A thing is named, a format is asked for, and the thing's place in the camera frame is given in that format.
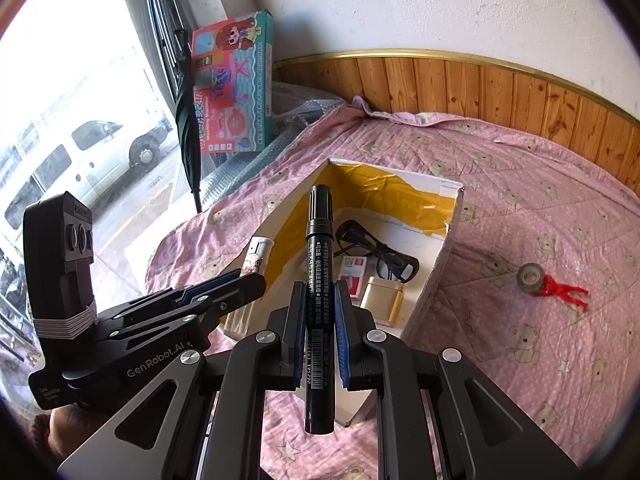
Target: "gold lighter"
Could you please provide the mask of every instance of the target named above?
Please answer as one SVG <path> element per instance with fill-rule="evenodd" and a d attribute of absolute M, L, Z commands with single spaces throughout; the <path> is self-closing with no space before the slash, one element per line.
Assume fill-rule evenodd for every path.
<path fill-rule="evenodd" d="M 403 298 L 402 283 L 371 276 L 360 306 L 370 311 L 376 323 L 393 326 Z"/>

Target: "quilted blanket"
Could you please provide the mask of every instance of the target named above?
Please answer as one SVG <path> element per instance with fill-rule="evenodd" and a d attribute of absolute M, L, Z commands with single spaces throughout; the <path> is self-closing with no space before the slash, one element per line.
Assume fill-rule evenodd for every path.
<path fill-rule="evenodd" d="M 372 113 L 356 98 L 308 127 L 238 192 L 171 232 L 148 268 L 148 290 L 218 274 L 329 156 L 465 185 L 452 253 L 412 344 L 458 348 L 580 462 L 640 372 L 640 200 L 549 140 L 448 114 Z M 521 292 L 515 271 L 525 262 L 589 289 L 588 311 Z M 210 339 L 211 351 L 232 345 L 219 331 Z M 301 400 L 268 395 L 262 466 L 274 478 L 366 480 L 377 477 L 376 462 L 374 419 L 311 436 Z"/>

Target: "colorful toy box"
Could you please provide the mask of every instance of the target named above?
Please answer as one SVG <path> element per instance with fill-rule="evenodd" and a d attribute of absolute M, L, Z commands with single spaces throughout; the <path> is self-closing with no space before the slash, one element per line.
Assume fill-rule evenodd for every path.
<path fill-rule="evenodd" d="M 201 152 L 259 152 L 270 142 L 272 44 L 273 19 L 266 10 L 193 33 Z"/>

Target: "closed umbrella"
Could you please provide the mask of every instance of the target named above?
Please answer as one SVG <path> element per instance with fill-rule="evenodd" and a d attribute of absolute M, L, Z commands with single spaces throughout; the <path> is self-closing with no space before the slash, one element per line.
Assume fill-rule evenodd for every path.
<path fill-rule="evenodd" d="M 200 203 L 200 129 L 193 105 L 193 76 L 191 75 L 191 49 L 189 33 L 183 28 L 174 31 L 178 42 L 175 62 L 178 92 L 175 100 L 175 122 L 178 126 L 178 140 L 182 164 L 187 182 L 193 193 L 196 211 L 202 212 Z"/>

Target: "wooden wall panel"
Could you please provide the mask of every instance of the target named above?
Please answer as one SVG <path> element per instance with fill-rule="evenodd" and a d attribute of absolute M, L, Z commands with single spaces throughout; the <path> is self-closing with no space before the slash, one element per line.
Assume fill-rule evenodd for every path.
<path fill-rule="evenodd" d="M 336 59 L 334 61 L 335 71 L 338 74 L 340 93 L 338 94 L 345 101 L 350 103 L 356 95 L 362 95 L 362 81 L 360 81 L 360 71 L 358 62 L 353 58 Z"/>
<path fill-rule="evenodd" d="M 390 112 L 391 100 L 384 60 L 380 57 L 359 57 L 358 70 L 362 81 L 362 93 L 367 103 L 374 110 Z"/>
<path fill-rule="evenodd" d="M 480 67 L 471 63 L 445 61 L 444 69 L 447 80 L 447 112 L 465 117 L 478 117 Z"/>
<path fill-rule="evenodd" d="M 591 162 L 596 160 L 607 111 L 603 106 L 580 97 L 578 100 L 578 115 L 575 119 L 574 134 L 569 147 Z"/>
<path fill-rule="evenodd" d="M 549 83 L 546 86 L 545 119 L 540 134 L 545 139 L 569 146 L 577 111 L 578 94 Z"/>
<path fill-rule="evenodd" d="M 412 56 L 363 56 L 282 64 L 274 80 L 318 88 L 373 110 L 438 111 L 540 135 L 640 192 L 640 121 L 588 91 L 500 66 Z"/>
<path fill-rule="evenodd" d="M 316 67 L 317 88 L 334 95 L 340 95 L 340 83 L 338 82 L 338 73 L 332 59 L 319 61 L 314 63 Z"/>
<path fill-rule="evenodd" d="M 391 110 L 418 113 L 413 60 L 410 57 L 385 57 Z"/>
<path fill-rule="evenodd" d="M 421 112 L 447 111 L 447 80 L 441 59 L 414 59 L 418 108 Z"/>
<path fill-rule="evenodd" d="M 596 164 L 617 178 L 620 178 L 618 174 L 633 129 L 633 126 L 619 115 L 607 112 Z"/>
<path fill-rule="evenodd" d="M 511 127 L 539 135 L 545 118 L 546 81 L 514 74 Z"/>
<path fill-rule="evenodd" d="M 480 67 L 480 118 L 509 126 L 513 100 L 513 72 L 493 66 Z"/>

